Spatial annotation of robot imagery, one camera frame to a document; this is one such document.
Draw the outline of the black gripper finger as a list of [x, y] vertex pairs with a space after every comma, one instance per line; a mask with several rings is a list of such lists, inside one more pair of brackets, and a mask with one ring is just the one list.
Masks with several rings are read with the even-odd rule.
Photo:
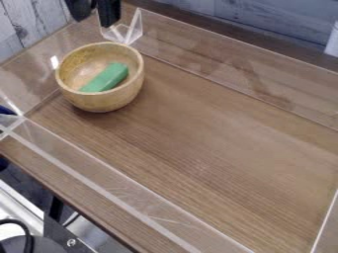
[[96, 0], [64, 0], [69, 15], [76, 22], [89, 17]]
[[121, 0], [97, 0], [96, 4], [100, 26], [109, 28], [121, 17]]

